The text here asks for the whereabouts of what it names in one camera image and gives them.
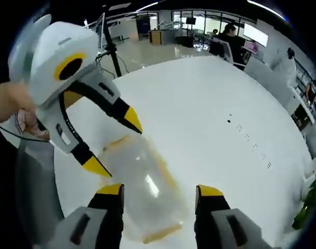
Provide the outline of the person's left hand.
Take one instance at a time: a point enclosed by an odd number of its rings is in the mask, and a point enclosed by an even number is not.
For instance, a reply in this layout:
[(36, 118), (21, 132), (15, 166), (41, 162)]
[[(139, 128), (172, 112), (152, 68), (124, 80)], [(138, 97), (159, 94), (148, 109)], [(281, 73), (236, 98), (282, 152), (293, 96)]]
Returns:
[(32, 135), (44, 141), (50, 140), (49, 132), (38, 132), (36, 117), (36, 106), (29, 95), (27, 85), (19, 83), (4, 82), (0, 84), (0, 123), (7, 121), (18, 111), (24, 111), (26, 130)]

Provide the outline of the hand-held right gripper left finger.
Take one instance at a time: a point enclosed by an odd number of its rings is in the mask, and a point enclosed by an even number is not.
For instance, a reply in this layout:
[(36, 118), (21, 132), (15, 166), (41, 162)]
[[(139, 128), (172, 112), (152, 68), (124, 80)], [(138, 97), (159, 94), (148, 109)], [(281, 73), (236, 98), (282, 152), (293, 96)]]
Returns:
[(79, 207), (56, 226), (48, 248), (120, 248), (124, 184), (99, 189), (87, 207)]

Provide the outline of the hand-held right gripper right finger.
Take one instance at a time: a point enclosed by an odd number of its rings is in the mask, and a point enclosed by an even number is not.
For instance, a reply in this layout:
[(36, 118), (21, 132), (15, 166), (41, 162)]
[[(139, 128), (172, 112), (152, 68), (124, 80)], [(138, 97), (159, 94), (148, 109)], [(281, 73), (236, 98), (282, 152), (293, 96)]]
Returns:
[(214, 187), (196, 186), (195, 216), (197, 248), (271, 248), (261, 228), (239, 209), (230, 208)]

